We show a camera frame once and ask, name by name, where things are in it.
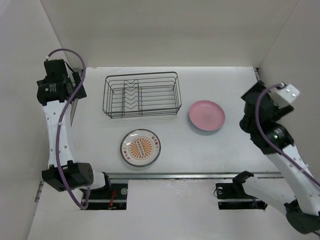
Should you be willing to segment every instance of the plate with orange pattern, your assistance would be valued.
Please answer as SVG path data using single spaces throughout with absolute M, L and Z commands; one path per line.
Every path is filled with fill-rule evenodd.
M 121 155 L 130 165 L 145 167 L 154 163 L 160 155 L 158 136 L 147 129 L 129 132 L 121 142 Z

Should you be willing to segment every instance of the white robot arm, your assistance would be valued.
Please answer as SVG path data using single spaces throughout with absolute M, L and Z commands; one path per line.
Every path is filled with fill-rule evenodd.
M 41 172 L 42 179 L 59 192 L 68 191 L 74 202 L 81 209 L 86 209 L 90 190 L 110 191 L 111 182 L 105 172 L 94 171 L 89 163 L 79 162 L 76 158 L 71 139 L 71 103 L 87 96 L 83 87 L 85 66 L 83 59 L 69 49 L 57 49 L 49 55 L 58 51 L 76 54 L 80 58 L 84 70 L 81 78 L 78 72 L 72 71 L 72 81 L 63 59 L 47 59 L 44 62 L 47 76 L 43 80 L 37 81 L 37 99 L 42 104 L 46 118 L 50 154 L 48 169 Z M 74 189 L 85 192 L 84 205 L 73 195 L 72 190 Z
M 257 198 L 280 211 L 300 233 L 314 233 L 320 229 L 320 183 L 303 162 L 289 132 L 276 123 L 293 111 L 290 104 L 300 92 L 290 84 L 272 87 L 266 88 L 259 81 L 241 97 L 245 108 L 240 127 L 279 169 L 292 191 L 284 192 L 270 185 L 267 179 L 259 179 L 247 171 L 237 175 L 233 185 L 236 192 Z
M 45 106 L 42 106 L 42 110 L 45 114 L 46 123 L 47 123 L 47 130 L 48 130 L 48 137 L 49 137 L 49 161 L 48 161 L 48 168 L 49 170 L 57 168 L 57 161 L 56 161 L 56 136 L 57 136 L 57 128 L 59 122 L 59 116 L 62 112 L 62 109 L 66 105 L 67 101 L 59 102 L 50 101 L 47 102 Z M 61 124 L 61 131 L 60 131 L 60 142 L 59 142 L 59 149 L 60 149 L 60 163 L 62 166 L 65 166 L 67 172 L 68 162 L 70 164 L 80 163 L 75 155 L 75 148 L 73 141 L 71 139 L 71 104 L 68 106 L 67 111 L 62 119 Z M 46 173 L 44 171 L 42 173 L 43 179 L 46 181 Z M 108 177 L 105 176 L 103 172 L 97 172 L 92 170 L 91 168 L 88 169 L 88 178 L 93 178 L 93 182 L 90 184 L 90 189 L 100 189 L 106 186 L 106 180 Z

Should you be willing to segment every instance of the screw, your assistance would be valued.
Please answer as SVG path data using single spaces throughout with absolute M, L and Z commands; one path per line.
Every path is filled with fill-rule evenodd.
M 121 189 L 121 194 L 122 194 L 122 195 L 127 195 L 127 194 L 128 194 L 128 189 L 125 188 L 125 187 L 122 188 L 122 189 Z
M 217 194 L 223 194 L 224 191 L 223 191 L 223 188 L 221 186 L 219 186 L 217 189 L 216 189 L 216 193 Z

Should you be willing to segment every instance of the dish rack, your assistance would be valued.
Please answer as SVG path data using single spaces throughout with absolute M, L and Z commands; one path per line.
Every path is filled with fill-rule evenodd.
M 112 119 L 176 115 L 181 105 L 178 74 L 174 71 L 105 78 L 102 110 Z

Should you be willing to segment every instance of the white backdrop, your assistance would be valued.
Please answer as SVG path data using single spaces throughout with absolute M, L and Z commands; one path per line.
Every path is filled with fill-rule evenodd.
M 40 1 L 0 7 L 0 236 L 23 240 L 49 157 L 37 81 L 45 76 L 46 55 L 60 44 Z
M 320 1 L 300 0 L 265 58 L 259 73 L 266 83 L 292 83 L 301 95 L 283 119 L 303 160 L 320 178 Z
M 41 0 L 89 67 L 258 67 L 297 1 Z

